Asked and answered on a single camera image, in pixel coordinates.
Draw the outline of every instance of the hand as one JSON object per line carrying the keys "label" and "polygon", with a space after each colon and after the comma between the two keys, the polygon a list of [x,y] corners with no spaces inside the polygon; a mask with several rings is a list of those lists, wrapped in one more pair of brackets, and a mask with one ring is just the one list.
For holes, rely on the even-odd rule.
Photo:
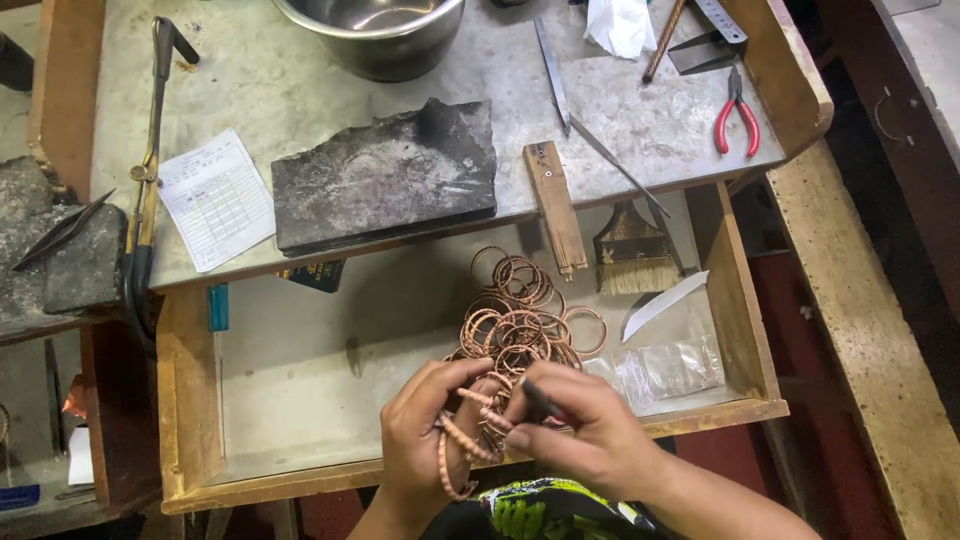
{"label": "hand", "polygon": [[[672,456],[643,430],[633,412],[605,380],[553,362],[534,362],[525,373],[551,401],[581,426],[571,437],[533,424],[518,424],[505,443],[550,465],[610,501],[650,502],[666,482]],[[526,412],[515,388],[505,417]]]}
{"label": "hand", "polygon": [[[438,446],[440,428],[434,423],[450,392],[493,368],[490,358],[454,362],[431,360],[421,367],[380,411],[383,435],[383,483],[371,509],[376,506],[404,521],[411,528],[426,528],[450,503],[440,481]],[[478,380],[470,389],[492,396],[492,380]],[[463,400],[453,422],[470,437],[480,436],[480,404]],[[454,489],[467,481],[466,454],[452,438],[446,442],[446,467]]]}

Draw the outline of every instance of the blue object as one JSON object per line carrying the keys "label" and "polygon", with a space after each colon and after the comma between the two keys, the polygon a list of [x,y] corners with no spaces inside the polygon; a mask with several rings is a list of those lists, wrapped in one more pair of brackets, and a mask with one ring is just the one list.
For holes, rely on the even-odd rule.
{"label": "blue object", "polygon": [[0,488],[0,511],[34,506],[39,501],[39,484]]}
{"label": "blue object", "polygon": [[227,287],[228,283],[220,283],[206,288],[206,312],[209,315],[211,332],[230,330]]}

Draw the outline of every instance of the stainless steel bowl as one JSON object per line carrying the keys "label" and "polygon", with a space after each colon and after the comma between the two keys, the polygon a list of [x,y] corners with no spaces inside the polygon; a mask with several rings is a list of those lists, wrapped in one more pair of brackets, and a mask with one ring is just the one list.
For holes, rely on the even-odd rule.
{"label": "stainless steel bowl", "polygon": [[321,36],[356,75],[396,83],[444,59],[465,0],[274,0],[283,14]]}

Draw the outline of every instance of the left hand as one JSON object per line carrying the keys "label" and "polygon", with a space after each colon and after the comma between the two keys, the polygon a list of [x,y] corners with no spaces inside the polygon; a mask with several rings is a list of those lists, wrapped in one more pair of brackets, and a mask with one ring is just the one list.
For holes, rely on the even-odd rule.
{"label": "left hand", "polygon": [[[426,528],[450,503],[441,485],[437,461],[441,428],[434,423],[450,392],[492,368],[490,358],[430,360],[384,405],[380,411],[383,483],[373,501],[378,507],[406,525]],[[492,396],[498,385],[482,379],[470,389]],[[480,404],[473,400],[463,400],[453,419],[472,438],[480,436],[482,420]],[[463,489],[469,463],[464,449],[451,437],[446,442],[446,467],[454,489]]]}

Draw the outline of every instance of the printed form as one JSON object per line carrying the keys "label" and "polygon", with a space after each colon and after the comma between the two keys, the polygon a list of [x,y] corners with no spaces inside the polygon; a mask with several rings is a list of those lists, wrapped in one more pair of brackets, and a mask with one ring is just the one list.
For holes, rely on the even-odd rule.
{"label": "printed form", "polygon": [[208,272],[276,233],[274,199],[233,129],[159,167],[160,199],[197,272]]}

